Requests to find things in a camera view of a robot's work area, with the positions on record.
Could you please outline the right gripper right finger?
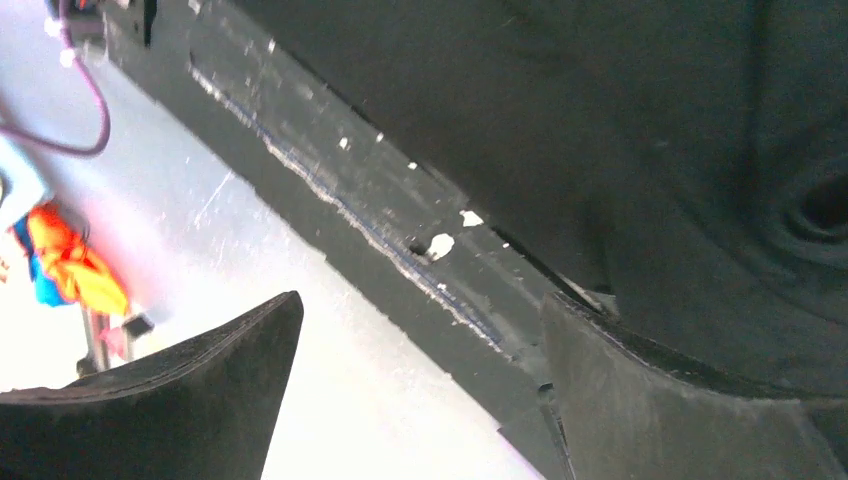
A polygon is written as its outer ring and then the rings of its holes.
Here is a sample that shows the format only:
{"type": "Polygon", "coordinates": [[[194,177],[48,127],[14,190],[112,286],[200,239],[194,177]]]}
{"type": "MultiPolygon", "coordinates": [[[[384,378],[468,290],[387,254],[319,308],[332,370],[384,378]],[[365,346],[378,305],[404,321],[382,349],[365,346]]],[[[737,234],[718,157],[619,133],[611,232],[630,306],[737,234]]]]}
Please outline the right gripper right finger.
{"type": "Polygon", "coordinates": [[[748,382],[562,293],[541,309],[575,479],[843,479],[847,401],[748,382]]]}

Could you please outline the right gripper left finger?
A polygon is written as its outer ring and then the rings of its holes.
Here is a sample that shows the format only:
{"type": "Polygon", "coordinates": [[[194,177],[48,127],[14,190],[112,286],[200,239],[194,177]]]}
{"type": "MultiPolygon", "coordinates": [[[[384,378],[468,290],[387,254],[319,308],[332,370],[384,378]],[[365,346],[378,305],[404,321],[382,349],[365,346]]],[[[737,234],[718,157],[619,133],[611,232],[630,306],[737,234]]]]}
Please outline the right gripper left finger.
{"type": "Polygon", "coordinates": [[[303,320],[296,292],[60,389],[1,397],[5,479],[258,479],[303,320]]]}

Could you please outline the black t shirt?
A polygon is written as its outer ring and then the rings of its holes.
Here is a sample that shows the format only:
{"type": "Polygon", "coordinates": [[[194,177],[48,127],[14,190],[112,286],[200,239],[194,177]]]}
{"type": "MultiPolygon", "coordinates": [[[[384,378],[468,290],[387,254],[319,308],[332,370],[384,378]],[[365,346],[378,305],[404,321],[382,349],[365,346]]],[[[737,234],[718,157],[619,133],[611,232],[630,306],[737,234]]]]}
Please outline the black t shirt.
{"type": "Polygon", "coordinates": [[[631,331],[847,391],[843,1],[242,1],[631,331]]]}

